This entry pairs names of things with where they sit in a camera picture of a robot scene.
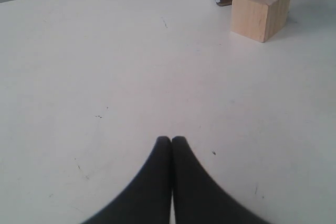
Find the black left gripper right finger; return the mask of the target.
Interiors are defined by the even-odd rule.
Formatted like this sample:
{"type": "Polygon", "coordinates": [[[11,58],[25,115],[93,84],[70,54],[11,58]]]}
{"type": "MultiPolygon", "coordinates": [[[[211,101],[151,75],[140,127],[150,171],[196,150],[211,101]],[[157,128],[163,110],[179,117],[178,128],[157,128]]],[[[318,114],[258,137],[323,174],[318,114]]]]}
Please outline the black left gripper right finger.
{"type": "Polygon", "coordinates": [[[172,139],[172,162],[176,223],[265,223],[221,189],[183,136],[172,139]]]}

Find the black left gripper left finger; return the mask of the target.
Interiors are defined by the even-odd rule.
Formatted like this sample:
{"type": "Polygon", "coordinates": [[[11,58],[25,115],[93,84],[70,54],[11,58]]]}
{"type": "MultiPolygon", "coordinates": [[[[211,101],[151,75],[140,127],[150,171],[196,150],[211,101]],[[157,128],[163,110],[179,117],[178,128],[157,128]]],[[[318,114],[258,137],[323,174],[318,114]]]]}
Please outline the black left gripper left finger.
{"type": "Polygon", "coordinates": [[[146,162],[127,187],[85,223],[169,223],[171,158],[171,140],[158,137],[146,162]]]}

